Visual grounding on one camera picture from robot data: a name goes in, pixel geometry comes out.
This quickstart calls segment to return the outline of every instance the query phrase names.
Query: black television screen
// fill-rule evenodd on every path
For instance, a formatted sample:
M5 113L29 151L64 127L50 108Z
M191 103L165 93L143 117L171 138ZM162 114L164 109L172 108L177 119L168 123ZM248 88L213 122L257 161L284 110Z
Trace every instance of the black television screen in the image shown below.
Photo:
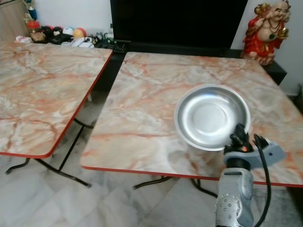
M230 48L247 0L111 0L115 40Z

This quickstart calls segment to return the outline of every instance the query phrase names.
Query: floor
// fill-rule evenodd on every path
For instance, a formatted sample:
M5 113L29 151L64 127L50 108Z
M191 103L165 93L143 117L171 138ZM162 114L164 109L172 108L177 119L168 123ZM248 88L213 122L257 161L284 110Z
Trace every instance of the floor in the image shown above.
M99 115L106 94L94 92L77 118L87 124ZM57 151L46 161L59 167L80 126L73 123ZM24 158L0 156L0 227L210 227L215 226L215 198L196 190L188 179L172 179L134 191L132 186L156 176L85 170L79 159L91 130L85 129L63 171L91 188L46 170L34 160L9 175ZM217 182L202 181L214 192ZM266 189L256 185L252 210L257 222ZM300 212L283 187L274 187L264 227L303 226Z

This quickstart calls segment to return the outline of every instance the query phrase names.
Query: stainless steel bowl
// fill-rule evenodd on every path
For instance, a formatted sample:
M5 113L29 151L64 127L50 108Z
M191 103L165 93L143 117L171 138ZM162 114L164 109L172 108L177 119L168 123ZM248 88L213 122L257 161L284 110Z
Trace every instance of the stainless steel bowl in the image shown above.
M191 146L209 151L223 150L238 123L250 128L250 110L232 89L219 85L195 88L177 104L178 133Z

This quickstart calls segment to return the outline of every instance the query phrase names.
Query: red table edge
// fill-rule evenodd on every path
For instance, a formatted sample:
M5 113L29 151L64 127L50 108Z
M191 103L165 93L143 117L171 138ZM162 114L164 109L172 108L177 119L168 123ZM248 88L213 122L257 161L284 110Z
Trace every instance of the red table edge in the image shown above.
M110 168L100 168L100 167L88 167L81 165L84 169L89 170L99 170L108 172L120 172L120 173L132 173L132 174L146 174L146 175L158 175L158 176L173 176L173 177L183 177L183 178L193 178L201 180L218 181L218 177L207 177L207 176L194 176L194 175L182 175L182 174L169 174L169 173L158 173L158 172L147 172L138 170L128 170L128 169L110 169ZM266 182L254 181L254 184L266 185ZM290 184L290 183L270 183L272 186L282 186L291 188L303 188L303 184Z
M86 95L84 96L83 100L81 101L80 105L78 106L78 108L76 109L75 113L73 114L73 116L71 117L70 121L67 123L67 125L65 126L64 130L62 131L61 135L59 136L58 140L55 142L53 148L50 150L50 152L48 152L45 155L27 155L27 154L15 154L15 153L8 153L8 152L0 152L0 155L6 155L6 156L13 156L13 157L26 157L26 158L37 158L37 159L41 159L41 158L48 158L50 157L56 150L57 146L59 145L59 143L61 142L61 140L63 139L66 131L68 130L68 128L70 127L71 123L73 122L73 120L75 119L75 117L77 116L78 112L80 111L81 107L83 106L83 104L85 103L87 97L89 96L90 92L92 91L92 89L94 88L96 82L98 81L98 79L100 78L103 70L105 69L105 67L107 66L111 56L113 55L113 52L111 52L110 56L108 57L108 59L106 60L106 62L103 65L103 68L101 69L100 73L98 74L98 76L96 77L95 81L93 82L93 84L91 85L90 89L88 90L88 92L86 93Z

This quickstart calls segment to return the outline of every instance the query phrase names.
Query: table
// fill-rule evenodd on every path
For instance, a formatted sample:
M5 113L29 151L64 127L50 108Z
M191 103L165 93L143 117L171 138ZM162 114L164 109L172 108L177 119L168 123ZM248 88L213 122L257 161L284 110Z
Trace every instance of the table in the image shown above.
M26 157L25 165L51 156L111 54L0 43L0 154Z
M257 133L287 158L269 168L273 185L302 187L303 117L256 62L154 53L127 53L80 163L103 171L218 180L223 153L190 147L176 133L176 103L190 89L222 84L247 102ZM265 184L263 169L252 171Z

